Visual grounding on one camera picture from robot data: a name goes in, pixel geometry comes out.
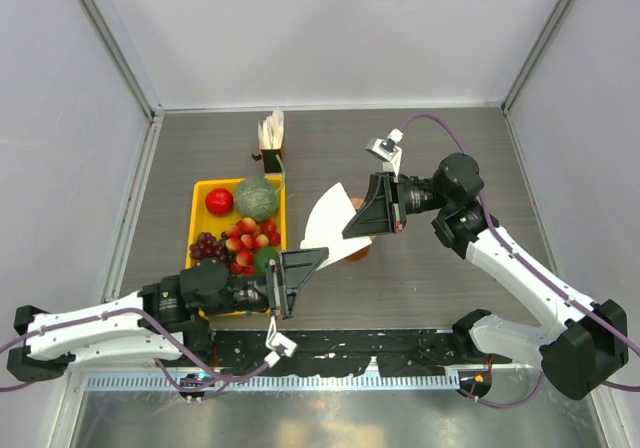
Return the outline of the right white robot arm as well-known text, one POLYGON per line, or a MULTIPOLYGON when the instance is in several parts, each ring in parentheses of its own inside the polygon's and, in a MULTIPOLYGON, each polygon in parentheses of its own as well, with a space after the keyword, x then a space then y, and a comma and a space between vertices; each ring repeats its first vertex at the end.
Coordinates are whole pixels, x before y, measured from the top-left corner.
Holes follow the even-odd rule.
POLYGON ((430 178, 374 173, 342 235, 396 234, 409 215, 435 212, 442 245, 490 275, 538 322, 531 327, 477 309, 455 324, 454 354, 465 362, 496 354, 535 366, 560 393, 581 400, 627 364, 627 314, 613 300, 597 303, 575 290, 529 255, 489 213, 483 187, 477 162, 464 153, 447 156, 430 178))

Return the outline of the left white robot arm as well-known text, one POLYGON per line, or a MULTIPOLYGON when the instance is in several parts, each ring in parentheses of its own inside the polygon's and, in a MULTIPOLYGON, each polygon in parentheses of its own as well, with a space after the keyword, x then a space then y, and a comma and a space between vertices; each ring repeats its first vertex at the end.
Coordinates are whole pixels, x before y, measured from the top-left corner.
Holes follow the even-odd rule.
POLYGON ((261 273, 235 276, 205 259, 112 302, 66 313, 17 308, 16 340, 4 345, 6 368, 20 382, 61 377, 69 368, 100 364, 191 364, 210 369, 210 321, 236 312, 289 318, 301 288, 328 259, 327 248, 282 251, 261 273))

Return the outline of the round wooden dripper stand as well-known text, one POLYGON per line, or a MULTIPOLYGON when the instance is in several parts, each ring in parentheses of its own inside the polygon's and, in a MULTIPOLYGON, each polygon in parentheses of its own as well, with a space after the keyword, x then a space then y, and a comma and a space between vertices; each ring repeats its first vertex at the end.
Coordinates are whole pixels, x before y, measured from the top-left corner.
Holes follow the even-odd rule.
POLYGON ((356 211, 358 211, 360 209, 360 207, 362 206, 364 200, 362 198, 352 198, 351 199, 351 203, 354 207, 354 209, 356 211))

